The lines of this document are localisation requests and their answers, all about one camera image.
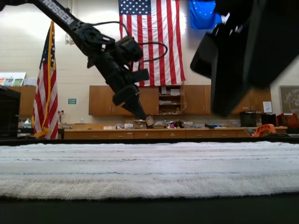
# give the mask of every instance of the green sign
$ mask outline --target green sign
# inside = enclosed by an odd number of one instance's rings
[[[69,99],[69,104],[76,104],[77,103],[77,99]]]

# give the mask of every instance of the flag on pole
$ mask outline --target flag on pole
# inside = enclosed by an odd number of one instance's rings
[[[57,97],[55,30],[54,22],[52,21],[43,49],[37,78],[32,122],[35,137],[58,138],[59,115]]]
[[[178,0],[119,0],[120,21],[137,42],[162,42],[168,53],[159,60],[141,64],[149,70],[150,79],[139,86],[164,86],[185,80],[179,26]],[[127,35],[120,26],[121,38]],[[143,59],[159,57],[165,51],[162,45],[140,45]],[[139,63],[134,63],[133,71]]]

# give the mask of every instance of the drawer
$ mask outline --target drawer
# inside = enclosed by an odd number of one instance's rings
[[[134,132],[134,139],[159,139],[160,132]]]
[[[108,139],[104,132],[65,132],[64,139]]]
[[[237,131],[237,137],[238,138],[250,138],[251,136],[244,130]]]
[[[133,132],[109,132],[108,139],[133,139]]]
[[[185,131],[165,131],[160,132],[161,139],[184,139],[186,138]]]
[[[237,131],[211,131],[212,138],[236,138]]]
[[[276,133],[279,133],[279,134],[286,133],[286,129],[276,129]]]
[[[186,131],[186,138],[196,139],[196,138],[210,138],[212,131]]]

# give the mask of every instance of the wooden counter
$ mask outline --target wooden counter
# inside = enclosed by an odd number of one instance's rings
[[[276,127],[277,133],[286,133],[286,127]],[[65,139],[184,139],[250,137],[244,127],[237,128],[184,128],[184,129],[70,129]]]

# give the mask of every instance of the countertop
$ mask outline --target countertop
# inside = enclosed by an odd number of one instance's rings
[[[226,127],[226,128],[181,128],[181,129],[116,129],[116,130],[103,130],[103,129],[65,129],[65,132],[174,132],[174,131],[238,131],[244,130],[245,127]],[[275,127],[276,130],[285,130],[287,127]]]

